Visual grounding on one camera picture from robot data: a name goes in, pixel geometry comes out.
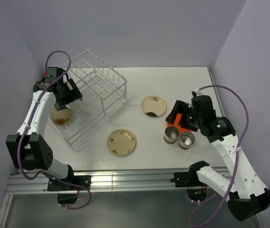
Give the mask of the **white floral bowl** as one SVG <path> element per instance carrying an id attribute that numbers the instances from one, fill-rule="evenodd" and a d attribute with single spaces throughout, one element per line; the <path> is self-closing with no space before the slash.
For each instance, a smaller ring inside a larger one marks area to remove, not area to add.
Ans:
<path id="1" fill-rule="evenodd" d="M 59 111 L 55 107 L 52 107 L 50 111 L 50 119 L 52 123 L 59 126 L 71 124 L 75 120 L 73 111 L 68 105 L 65 109 Z"/>

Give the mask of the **steel lined cup brown band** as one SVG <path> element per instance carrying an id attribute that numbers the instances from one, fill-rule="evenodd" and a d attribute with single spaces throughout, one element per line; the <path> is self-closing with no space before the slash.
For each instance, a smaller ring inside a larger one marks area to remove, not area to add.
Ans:
<path id="1" fill-rule="evenodd" d="M 179 129 L 174 126 L 168 126 L 166 127 L 165 131 L 164 131 L 164 141 L 168 144 L 173 144 L 175 143 L 178 138 L 180 136 L 180 131 Z"/>

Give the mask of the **clear glass tumbler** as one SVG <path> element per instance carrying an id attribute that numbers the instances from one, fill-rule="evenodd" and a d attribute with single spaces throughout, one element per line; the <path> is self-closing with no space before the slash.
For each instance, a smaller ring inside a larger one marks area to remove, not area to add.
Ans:
<path id="1" fill-rule="evenodd" d="M 76 118 L 85 119 L 86 112 L 84 109 L 83 102 L 81 100 L 74 101 L 70 106 Z"/>

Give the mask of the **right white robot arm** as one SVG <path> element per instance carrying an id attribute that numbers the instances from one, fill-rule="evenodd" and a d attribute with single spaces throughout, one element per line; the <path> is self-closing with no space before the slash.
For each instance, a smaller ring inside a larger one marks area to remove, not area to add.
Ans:
<path id="1" fill-rule="evenodd" d="M 209 163 L 198 161 L 186 172 L 174 173 L 170 181 L 176 187 L 202 186 L 206 184 L 221 195 L 232 215 L 244 221 L 270 206 L 270 188 L 258 177 L 228 118 L 217 117 L 208 95 L 198 95 L 191 103 L 177 100 L 166 121 L 173 126 L 177 115 L 179 125 L 186 129 L 186 136 L 200 131 L 216 149 L 231 174 L 231 180 L 217 173 Z"/>

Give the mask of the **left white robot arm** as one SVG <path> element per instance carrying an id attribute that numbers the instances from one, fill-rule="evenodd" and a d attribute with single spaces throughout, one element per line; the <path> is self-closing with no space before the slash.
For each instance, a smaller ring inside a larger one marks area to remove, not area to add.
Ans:
<path id="1" fill-rule="evenodd" d="M 52 108 L 62 111 L 67 105 L 82 99 L 73 79 L 68 81 L 45 77 L 33 88 L 33 98 L 26 118 L 16 134 L 8 135 L 6 146 L 14 166 L 25 178 L 33 180 L 28 171 L 44 173 L 58 179 L 58 184 L 65 190 L 74 187 L 76 178 L 72 168 L 59 162 L 53 156 L 51 147 L 44 139 L 44 131 Z"/>

